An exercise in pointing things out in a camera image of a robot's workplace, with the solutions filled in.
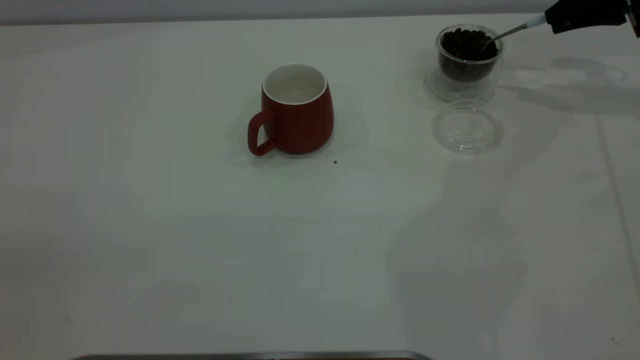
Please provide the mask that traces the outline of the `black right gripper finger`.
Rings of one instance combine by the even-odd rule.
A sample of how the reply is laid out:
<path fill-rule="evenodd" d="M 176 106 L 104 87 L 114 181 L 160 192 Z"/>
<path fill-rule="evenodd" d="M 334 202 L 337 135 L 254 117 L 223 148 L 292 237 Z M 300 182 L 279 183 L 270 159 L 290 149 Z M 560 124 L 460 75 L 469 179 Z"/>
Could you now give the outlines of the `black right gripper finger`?
<path fill-rule="evenodd" d="M 627 22 L 624 14 L 597 14 L 596 16 L 549 16 L 549 25 L 554 34 L 589 27 L 619 27 Z"/>
<path fill-rule="evenodd" d="M 545 11 L 547 21 L 595 20 L 614 14 L 624 16 L 626 0 L 557 0 Z"/>

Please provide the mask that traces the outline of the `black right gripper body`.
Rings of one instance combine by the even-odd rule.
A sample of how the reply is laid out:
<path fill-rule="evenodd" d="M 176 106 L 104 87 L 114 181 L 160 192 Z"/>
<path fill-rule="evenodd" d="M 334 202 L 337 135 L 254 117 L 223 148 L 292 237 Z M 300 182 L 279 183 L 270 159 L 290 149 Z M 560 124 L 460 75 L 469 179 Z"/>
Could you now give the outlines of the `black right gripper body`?
<path fill-rule="evenodd" d="M 640 38 L 640 0 L 627 0 L 626 15 L 637 38 Z"/>

